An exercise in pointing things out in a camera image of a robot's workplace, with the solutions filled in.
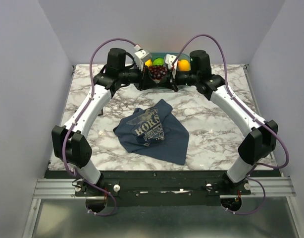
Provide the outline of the blue printed tank top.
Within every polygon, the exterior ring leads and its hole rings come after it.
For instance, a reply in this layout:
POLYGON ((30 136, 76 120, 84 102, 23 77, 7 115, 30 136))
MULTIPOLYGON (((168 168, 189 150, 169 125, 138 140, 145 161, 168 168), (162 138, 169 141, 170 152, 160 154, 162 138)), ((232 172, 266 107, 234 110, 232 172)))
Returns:
POLYGON ((136 108, 113 129, 129 153, 184 165, 189 132, 172 114, 172 106, 161 99, 145 110, 136 108))

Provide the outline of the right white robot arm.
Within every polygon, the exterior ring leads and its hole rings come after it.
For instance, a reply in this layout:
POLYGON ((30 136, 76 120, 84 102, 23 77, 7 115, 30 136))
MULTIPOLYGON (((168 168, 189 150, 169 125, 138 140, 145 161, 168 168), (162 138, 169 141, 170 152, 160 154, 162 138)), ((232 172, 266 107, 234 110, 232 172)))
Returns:
POLYGON ((256 114, 227 85, 226 77, 212 73, 206 51, 192 51, 187 62, 188 68, 183 69, 178 56, 165 54, 163 65, 167 68, 167 75, 161 82, 172 86, 174 91, 182 85, 195 86, 200 94, 216 104, 240 129, 244 140, 238 148, 238 158, 227 171, 227 179, 221 182, 222 190, 233 194, 239 189, 239 182, 275 149, 278 124, 256 114))

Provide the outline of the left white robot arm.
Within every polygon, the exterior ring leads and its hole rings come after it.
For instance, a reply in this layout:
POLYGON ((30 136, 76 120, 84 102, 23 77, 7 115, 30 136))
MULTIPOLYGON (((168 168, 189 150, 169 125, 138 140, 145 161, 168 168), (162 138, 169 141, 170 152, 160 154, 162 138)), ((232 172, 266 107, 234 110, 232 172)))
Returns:
POLYGON ((87 181, 86 190, 93 196, 103 191, 101 172, 91 160, 92 148, 87 141, 88 133, 104 106, 122 85, 141 85, 147 78, 147 62, 151 53, 139 45, 130 56, 133 63, 126 66, 128 52, 112 48, 107 62, 97 75, 91 76, 91 88, 75 114, 63 125, 51 131, 54 155, 61 159, 65 169, 73 176, 79 175, 87 181))

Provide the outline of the dark grape bunch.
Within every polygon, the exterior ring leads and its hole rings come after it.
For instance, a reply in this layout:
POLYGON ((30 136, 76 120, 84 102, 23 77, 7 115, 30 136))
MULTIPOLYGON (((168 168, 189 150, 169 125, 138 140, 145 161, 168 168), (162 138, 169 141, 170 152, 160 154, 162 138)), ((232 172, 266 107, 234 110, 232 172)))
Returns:
POLYGON ((167 68, 163 65, 149 66, 149 77, 156 82, 161 81, 166 74, 167 74, 167 68))

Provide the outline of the teal plastic fruit container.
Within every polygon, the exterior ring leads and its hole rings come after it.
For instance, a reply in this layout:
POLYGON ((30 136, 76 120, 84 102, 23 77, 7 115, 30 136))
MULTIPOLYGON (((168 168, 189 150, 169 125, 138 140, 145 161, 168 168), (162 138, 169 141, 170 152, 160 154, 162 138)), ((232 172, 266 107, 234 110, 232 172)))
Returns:
POLYGON ((178 59, 173 54, 154 56, 148 51, 134 53, 135 69, 139 70, 138 81, 134 83, 139 90, 168 88, 178 91, 179 85, 186 85, 191 64, 188 59, 178 59))

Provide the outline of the yellow lemon left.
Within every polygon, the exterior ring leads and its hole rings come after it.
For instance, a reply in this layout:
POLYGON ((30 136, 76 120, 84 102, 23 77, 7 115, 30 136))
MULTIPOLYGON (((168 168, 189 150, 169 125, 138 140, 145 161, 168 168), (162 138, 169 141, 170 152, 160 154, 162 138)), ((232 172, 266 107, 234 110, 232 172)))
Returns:
POLYGON ((145 62, 145 66, 147 66, 148 68, 153 66, 153 62, 151 59, 149 59, 148 61, 145 62))

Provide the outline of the yellow lemon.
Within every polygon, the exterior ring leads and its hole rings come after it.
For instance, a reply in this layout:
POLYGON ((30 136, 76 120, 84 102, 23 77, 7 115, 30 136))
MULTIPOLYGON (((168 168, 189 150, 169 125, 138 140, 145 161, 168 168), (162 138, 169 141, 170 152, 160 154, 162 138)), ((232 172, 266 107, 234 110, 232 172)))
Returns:
POLYGON ((153 62, 151 59, 149 59, 148 61, 145 62, 145 66, 147 66, 148 68, 153 66, 153 62))
POLYGON ((182 59, 178 61, 178 69, 179 71, 189 71, 190 70, 190 63, 186 59, 182 59))

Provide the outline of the green lime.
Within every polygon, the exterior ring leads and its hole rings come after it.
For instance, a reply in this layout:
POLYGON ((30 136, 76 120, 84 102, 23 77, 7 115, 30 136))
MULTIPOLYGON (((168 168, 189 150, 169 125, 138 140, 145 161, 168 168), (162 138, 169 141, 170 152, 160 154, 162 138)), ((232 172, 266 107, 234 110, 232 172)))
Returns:
POLYGON ((158 66, 158 65, 163 65, 164 64, 164 59, 163 58, 156 58, 153 62, 152 62, 153 66, 158 66))

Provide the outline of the yellow lemon right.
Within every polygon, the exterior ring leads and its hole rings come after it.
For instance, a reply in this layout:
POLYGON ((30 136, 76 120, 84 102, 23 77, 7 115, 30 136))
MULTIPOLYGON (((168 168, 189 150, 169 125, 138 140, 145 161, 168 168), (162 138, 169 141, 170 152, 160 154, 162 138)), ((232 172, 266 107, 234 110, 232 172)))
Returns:
POLYGON ((182 59, 178 61, 178 69, 179 71, 189 71, 190 70, 190 63, 186 59, 182 59))

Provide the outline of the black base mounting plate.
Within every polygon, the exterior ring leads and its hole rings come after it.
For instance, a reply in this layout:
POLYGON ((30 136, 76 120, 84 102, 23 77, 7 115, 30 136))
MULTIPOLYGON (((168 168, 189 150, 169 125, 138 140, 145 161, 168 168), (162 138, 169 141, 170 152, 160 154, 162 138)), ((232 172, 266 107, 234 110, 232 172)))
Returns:
POLYGON ((72 179, 80 192, 101 194, 102 199, 84 200, 93 210, 114 207, 221 206, 237 208, 242 198, 220 198, 243 190, 255 178, 282 177, 279 172, 255 171, 251 177, 232 184, 225 171, 104 171, 99 185, 89 185, 81 178, 70 178, 66 172, 48 171, 44 179, 72 179))

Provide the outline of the aluminium rail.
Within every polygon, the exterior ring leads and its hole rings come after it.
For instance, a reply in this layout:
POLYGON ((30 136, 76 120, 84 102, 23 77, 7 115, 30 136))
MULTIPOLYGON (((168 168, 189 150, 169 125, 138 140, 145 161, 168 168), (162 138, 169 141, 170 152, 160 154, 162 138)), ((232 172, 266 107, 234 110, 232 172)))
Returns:
MULTIPOLYGON (((296 192, 289 177, 255 178, 258 183, 250 180, 243 190, 234 195, 220 195, 220 198, 236 198, 238 194, 242 198, 263 197, 265 190, 266 197, 295 197, 296 192)), ((102 199, 103 195, 91 195, 88 192, 80 192, 72 185, 72 179, 39 179, 36 182, 34 195, 35 199, 70 199, 87 198, 102 199)))

